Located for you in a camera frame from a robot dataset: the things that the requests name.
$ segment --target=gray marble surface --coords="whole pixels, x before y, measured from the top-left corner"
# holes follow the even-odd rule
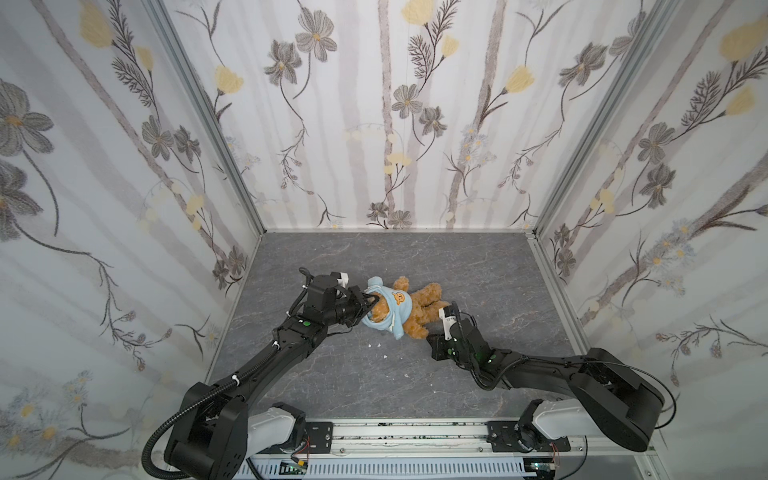
[[[300,266],[315,275],[347,272],[350,285],[361,287],[371,276],[392,285],[405,275],[410,291],[438,282],[444,300],[475,315],[491,346],[573,354],[522,233],[268,233],[255,261],[213,379],[235,370],[271,339],[301,290]],[[442,330],[440,322],[430,327]],[[429,355],[426,340],[395,340],[360,324],[328,338],[256,409],[282,401],[309,418],[519,416],[531,399],[555,398],[532,389],[480,390],[468,372]]]

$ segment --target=wallpapered wall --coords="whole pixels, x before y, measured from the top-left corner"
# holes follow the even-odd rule
[[[0,11],[0,464],[137,478],[256,237],[141,4]]]
[[[267,227],[530,227],[652,2],[166,0]]]
[[[768,465],[766,14],[683,3],[541,238],[592,344],[679,396],[677,480]]]

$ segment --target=teddy bear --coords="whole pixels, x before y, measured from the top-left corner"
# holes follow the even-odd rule
[[[429,331],[426,323],[440,319],[439,310],[450,303],[440,299],[442,288],[439,283],[430,283],[418,292],[408,294],[408,278],[401,276],[392,285],[384,286],[380,276],[368,280],[366,293],[380,298],[362,321],[377,330],[389,330],[400,339],[403,333],[412,338],[425,339]]]

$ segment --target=light blue sweatshirt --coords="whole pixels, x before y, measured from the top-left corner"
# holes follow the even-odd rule
[[[397,340],[400,340],[402,334],[402,324],[406,322],[411,315],[413,308],[413,301],[411,296],[407,292],[402,290],[395,290],[384,286],[380,276],[374,276],[368,279],[368,289],[366,293],[381,293],[389,305],[389,314],[381,322],[374,322],[371,320],[371,313],[362,318],[362,322],[367,326],[377,330],[389,330],[395,335]]]

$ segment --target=robotic arm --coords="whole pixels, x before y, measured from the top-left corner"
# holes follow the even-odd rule
[[[347,288],[344,273],[312,276],[304,268],[300,272],[306,278],[303,291],[283,323],[273,330],[272,342],[233,375],[211,386],[202,382],[192,386],[179,412],[150,436],[141,454],[148,474],[166,479],[228,480],[244,460],[266,447],[277,444],[291,452],[300,446],[306,434],[303,412],[276,404],[249,418],[249,407],[329,336],[329,326],[352,328],[379,301],[357,286]],[[493,432],[489,438],[498,437],[516,451],[530,452],[552,439],[591,435],[599,429],[627,449],[647,449],[664,397],[610,353],[591,349],[585,356],[567,358],[526,356],[491,348],[474,319],[462,319],[455,303],[444,308],[441,317],[445,334],[427,338],[432,358],[453,359],[469,370],[480,388],[493,390],[503,383],[508,388],[548,390],[577,399],[536,400],[513,432]],[[180,472],[158,468],[151,458],[157,440],[171,428],[164,460]]]

